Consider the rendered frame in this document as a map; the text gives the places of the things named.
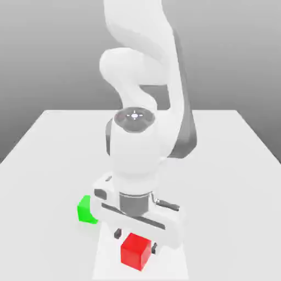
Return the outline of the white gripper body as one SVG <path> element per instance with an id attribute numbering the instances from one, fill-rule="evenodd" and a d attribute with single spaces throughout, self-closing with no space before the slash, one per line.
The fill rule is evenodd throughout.
<path id="1" fill-rule="evenodd" d="M 149 203 L 149 211 L 142 217 L 130 217 L 107 201 L 91 197 L 91 214 L 113 229 L 130 231 L 158 245 L 178 248 L 183 243 L 183 215 L 154 203 Z"/>

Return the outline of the small red cube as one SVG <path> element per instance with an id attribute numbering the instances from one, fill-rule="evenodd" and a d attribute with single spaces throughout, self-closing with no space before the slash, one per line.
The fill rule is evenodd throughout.
<path id="1" fill-rule="evenodd" d="M 151 256 L 151 240 L 130 233 L 120 247 L 121 263 L 142 271 Z"/>

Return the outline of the small green cube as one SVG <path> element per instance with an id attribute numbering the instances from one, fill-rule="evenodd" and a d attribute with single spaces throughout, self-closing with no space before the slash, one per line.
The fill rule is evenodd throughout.
<path id="1" fill-rule="evenodd" d="M 97 224 L 98 220 L 93 217 L 90 211 L 90 195 L 84 195 L 77 205 L 77 215 L 80 222 L 86 222 L 90 224 Z"/>

